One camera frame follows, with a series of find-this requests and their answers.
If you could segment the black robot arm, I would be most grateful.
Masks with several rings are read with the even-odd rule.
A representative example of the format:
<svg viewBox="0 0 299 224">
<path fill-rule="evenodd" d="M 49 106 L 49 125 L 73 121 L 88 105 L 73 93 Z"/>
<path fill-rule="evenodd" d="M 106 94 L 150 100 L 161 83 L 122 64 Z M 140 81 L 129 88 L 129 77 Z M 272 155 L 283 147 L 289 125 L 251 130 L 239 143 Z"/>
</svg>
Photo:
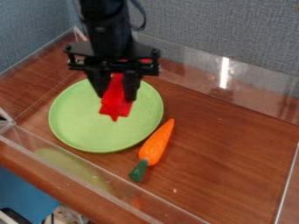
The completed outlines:
<svg viewBox="0 0 299 224">
<path fill-rule="evenodd" d="M 110 74 L 124 75 L 125 99 L 136 99 L 144 76 L 158 74 L 160 50 L 136 42 L 132 32 L 145 27 L 130 24 L 128 6 L 136 0 L 78 0 L 78 19 L 88 30 L 88 40 L 65 45 L 68 67 L 85 73 L 94 92 L 108 90 Z"/>
</svg>

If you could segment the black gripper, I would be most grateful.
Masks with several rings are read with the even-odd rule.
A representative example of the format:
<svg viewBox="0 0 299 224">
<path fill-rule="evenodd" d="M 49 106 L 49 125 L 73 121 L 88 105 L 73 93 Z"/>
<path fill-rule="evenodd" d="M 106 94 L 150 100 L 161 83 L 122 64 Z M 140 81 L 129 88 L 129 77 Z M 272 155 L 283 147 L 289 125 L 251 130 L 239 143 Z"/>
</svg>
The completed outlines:
<svg viewBox="0 0 299 224">
<path fill-rule="evenodd" d="M 69 57 L 69 70 L 86 71 L 88 81 L 98 98 L 108 89 L 110 73 L 124 73 L 122 86 L 128 102 L 136 99 L 140 75 L 157 76 L 160 73 L 160 51 L 136 41 L 129 43 L 121 56 L 97 56 L 88 41 L 66 44 L 64 52 Z"/>
</svg>

